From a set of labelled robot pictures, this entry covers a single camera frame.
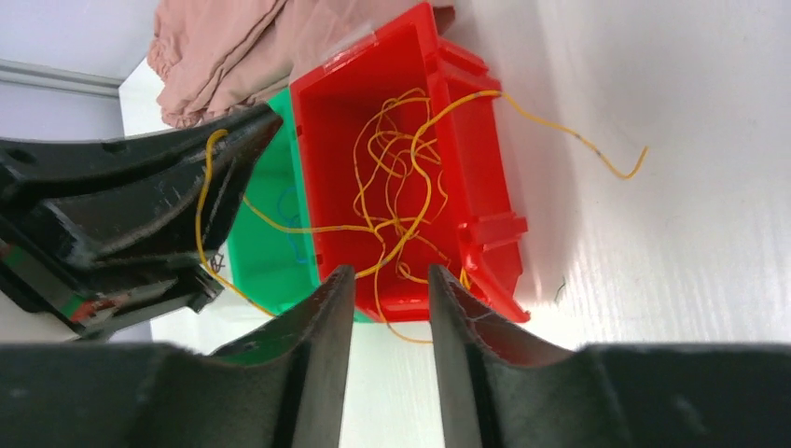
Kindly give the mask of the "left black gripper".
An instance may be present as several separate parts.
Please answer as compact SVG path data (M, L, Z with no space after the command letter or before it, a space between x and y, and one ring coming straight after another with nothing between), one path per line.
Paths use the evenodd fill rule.
M222 286L200 267L61 279L25 247L76 270L195 259L227 239L253 168L283 125L267 105L199 127L78 142L1 144L1 292L79 340L187 308Z

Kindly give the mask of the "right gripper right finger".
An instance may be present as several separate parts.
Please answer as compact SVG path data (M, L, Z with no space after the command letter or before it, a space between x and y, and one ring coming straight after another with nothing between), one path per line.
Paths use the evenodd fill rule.
M429 270L449 447L786 447L790 348L594 343L567 350Z

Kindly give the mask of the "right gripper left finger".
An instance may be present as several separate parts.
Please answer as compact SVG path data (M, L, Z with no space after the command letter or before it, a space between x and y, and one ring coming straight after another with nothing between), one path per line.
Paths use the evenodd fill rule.
M1 443L336 447L354 293L354 270L341 265L211 355L168 343L5 344Z

